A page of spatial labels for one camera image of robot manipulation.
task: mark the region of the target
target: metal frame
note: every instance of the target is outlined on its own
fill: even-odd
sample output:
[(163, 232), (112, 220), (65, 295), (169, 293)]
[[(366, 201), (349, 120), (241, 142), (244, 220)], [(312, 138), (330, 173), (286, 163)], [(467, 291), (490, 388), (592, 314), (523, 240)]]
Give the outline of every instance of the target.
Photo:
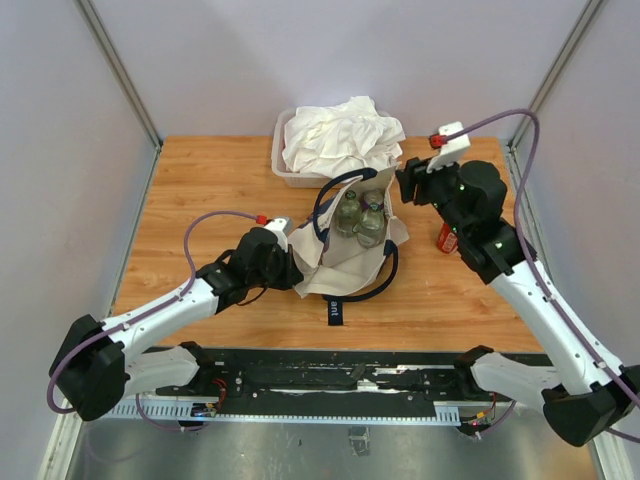
[[(126, 265), (130, 257), (131, 248), (136, 237), (139, 227), (142, 210), (146, 203), (147, 194), (153, 179), (160, 150), (162, 148), (162, 138), (160, 137), (151, 117), (149, 116), (144, 104), (138, 95), (122, 61), (120, 60), (115, 47), (102, 23), (100, 16), (91, 0), (74, 0), (81, 16), (85, 20), (87, 27), (91, 31), (96, 43), (102, 51), (113, 75), (118, 81), (123, 94), (129, 101), (138, 121), (145, 130), (149, 140), (156, 147), (156, 157), (154, 165), (151, 169), (147, 185), (140, 199), (138, 215), (134, 226), (131, 242), (129, 244), (125, 261), (122, 268), (122, 274), (118, 281), (118, 286), (114, 295), (117, 296), (119, 286), (121, 284), (122, 275), (126, 271)], [(529, 108), (534, 112), (540, 112), (544, 104), (549, 98), (550, 93), (559, 81), (562, 73), (565, 71), (570, 59), (577, 50), (578, 46), (584, 39), (589, 28), (594, 23), (598, 14), (606, 5), (607, 0), (588, 0), (584, 9), (580, 13), (574, 27), (564, 42), (558, 55), (550, 66), (544, 80), (536, 91)], [(517, 187), (521, 179), (520, 164), (518, 161), (517, 148), (521, 144), (525, 135), (530, 128), (530, 121), (523, 119), (518, 124), (513, 136), (508, 142), (501, 142), (503, 156), (509, 169), (509, 175), (512, 184)], [(547, 264), (544, 240), (539, 231), (539, 227), (535, 221), (535, 215), (531, 208), (529, 199), (524, 196), (524, 217), (525, 224), (528, 229), (529, 238), (533, 242), (536, 250), (539, 252), (541, 260)], [(71, 460), (71, 454), (74, 450), (76, 439), (79, 433), (81, 421), (77, 415), (60, 416), (53, 430), (49, 447), (46, 452), (44, 463), (38, 478), (62, 478), (66, 474), (66, 469)], [(590, 446), (594, 463), (599, 469), (599, 475), (603, 478), (633, 478), (633, 472), (629, 464), (624, 445), (620, 439), (609, 434), (603, 434), (597, 437)]]
[(151, 140), (151, 143), (155, 145), (156, 149), (162, 148), (162, 138), (158, 134), (158, 130), (153, 124), (153, 121), (147, 113), (138, 92), (133, 86), (129, 75), (127, 74), (127, 70), (120, 60), (120, 57), (113, 46), (113, 42), (111, 42), (109, 34), (107, 33), (97, 10), (93, 6), (93, 3), (91, 0), (74, 0), (74, 3), (78, 7), (82, 18), (84, 18), (89, 31), (93, 35), (100, 51), (109, 64), (109, 68), (120, 85), (122, 93), (129, 101), (131, 108), (138, 117), (138, 121), (145, 130), (149, 140)]
[[(591, 25), (595, 21), (598, 13), (600, 13), (608, 0), (588, 0), (584, 9), (580, 13), (578, 20), (571, 29), (571, 33), (562, 45), (562, 48), (558, 52), (555, 60), (551, 64), (551, 68), (545, 75), (542, 84), (538, 88), (538, 91), (533, 96), (533, 100), (529, 104), (529, 109), (538, 113), (546, 102), (549, 94), (556, 86), (556, 83), (560, 79), (560, 76), (566, 69), (569, 60), (575, 53), (576, 49), (582, 43), (586, 33), (589, 31)], [(511, 140), (509, 141), (510, 147), (518, 147), (522, 142), (527, 130), (531, 126), (531, 120), (527, 117), (520, 121), (516, 128)]]

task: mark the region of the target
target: bag label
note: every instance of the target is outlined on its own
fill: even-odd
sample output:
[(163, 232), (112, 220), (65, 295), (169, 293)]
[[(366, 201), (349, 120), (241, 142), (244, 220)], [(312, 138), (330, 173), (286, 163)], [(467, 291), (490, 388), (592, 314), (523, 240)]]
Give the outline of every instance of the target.
[(327, 302), (327, 310), (329, 313), (329, 326), (336, 327), (344, 324), (342, 315), (342, 302), (339, 300), (329, 300)]

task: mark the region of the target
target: black bag handle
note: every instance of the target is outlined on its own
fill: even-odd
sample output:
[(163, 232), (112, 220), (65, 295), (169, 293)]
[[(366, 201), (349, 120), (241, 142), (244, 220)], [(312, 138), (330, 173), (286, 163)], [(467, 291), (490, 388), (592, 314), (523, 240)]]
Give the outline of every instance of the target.
[(349, 296), (336, 297), (333, 295), (323, 295), (322, 298), (327, 302), (354, 303), (354, 302), (362, 302), (364, 300), (369, 300), (370, 298), (373, 298), (376, 295), (381, 294), (389, 285), (391, 285), (391, 282), (393, 282), (393, 279), (395, 278), (396, 273), (398, 273), (398, 246), (395, 243), (393, 243), (392, 240), (387, 240), (384, 244), (384, 256), (389, 258), (389, 256), (391, 255), (393, 256), (393, 265), (391, 267), (391, 272), (389, 273), (389, 277), (387, 277), (387, 279), (384, 282), (382, 282), (373, 290), (367, 293), (362, 293), (360, 295), (354, 295), (352, 297), (349, 297)]
[(362, 175), (362, 180), (369, 180), (370, 178), (375, 177), (378, 174), (375, 168), (360, 168), (358, 170), (352, 170), (351, 172), (343, 173), (342, 175), (338, 175), (336, 178), (327, 182), (327, 184), (322, 187), (320, 192), (318, 193), (318, 197), (316, 198), (316, 203), (313, 205), (313, 212), (311, 213), (311, 221), (313, 222), (313, 231), (316, 234), (318, 240), (324, 243), (327, 240), (327, 235), (329, 234), (329, 229), (325, 228), (324, 230), (320, 230), (320, 226), (318, 225), (318, 209), (320, 208), (320, 203), (322, 202), (322, 198), (335, 187), (340, 182), (344, 182), (345, 180), (349, 180), (353, 177), (358, 177)]

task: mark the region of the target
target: metal corner post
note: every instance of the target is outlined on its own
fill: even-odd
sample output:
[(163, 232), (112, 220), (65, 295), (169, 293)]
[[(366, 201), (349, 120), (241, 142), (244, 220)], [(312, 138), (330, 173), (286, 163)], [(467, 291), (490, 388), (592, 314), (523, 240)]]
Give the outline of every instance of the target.
[(153, 145), (155, 145), (156, 150), (162, 148), (162, 139), (158, 134), (158, 131), (151, 120), (147, 110), (138, 95), (129, 75), (127, 74), (127, 70), (124, 67), (124, 64), (120, 60), (118, 53), (116, 52), (111, 39), (109, 38), (109, 34), (107, 33), (102, 20), (93, 5), (91, 0), (74, 0), (74, 3), (78, 7), (80, 14), (84, 18), (87, 27), (91, 31), (98, 47), (102, 51), (107, 63), (109, 64), (109, 68), (113, 72), (117, 82), (122, 89), (125, 97), (129, 101), (131, 108), (135, 112), (138, 117), (138, 121), (142, 128), (145, 130), (149, 140)]
[[(544, 80), (542, 80), (542, 83), (535, 93), (533, 100), (531, 100), (531, 103), (529, 104), (530, 110), (533, 110), (536, 113), (540, 112), (549, 94), (566, 69), (569, 60), (571, 60), (571, 57), (573, 57), (576, 49), (578, 48), (580, 43), (582, 43), (582, 40), (584, 39), (586, 33), (588, 32), (591, 25), (593, 25), (595, 19), (602, 11), (607, 1), (608, 0), (588, 0), (586, 2), (586, 5), (582, 9), (582, 12), (580, 12), (575, 25), (571, 29), (569, 36), (565, 40), (562, 48), (558, 52), (558, 55), (551, 64), (551, 67), (545, 75)], [(511, 137), (511, 140), (509, 141), (510, 147), (517, 148), (520, 145), (530, 125), (531, 121), (528, 117), (523, 118), (520, 121), (515, 132), (513, 133), (513, 136)]]

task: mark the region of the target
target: glass bottle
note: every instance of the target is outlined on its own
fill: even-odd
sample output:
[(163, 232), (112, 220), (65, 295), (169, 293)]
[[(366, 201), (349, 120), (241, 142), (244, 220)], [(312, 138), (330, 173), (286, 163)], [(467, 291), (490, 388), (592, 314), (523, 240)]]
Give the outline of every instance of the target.
[(360, 220), (362, 206), (353, 190), (347, 190), (336, 208), (336, 230), (341, 237), (353, 237), (353, 228)]
[(368, 190), (362, 195), (363, 208), (369, 208), (372, 203), (377, 203), (380, 210), (384, 208), (384, 190), (376, 188)]
[(362, 215), (360, 221), (354, 228), (358, 242), (364, 248), (372, 248), (382, 242), (385, 234), (384, 212), (377, 203), (372, 203)]

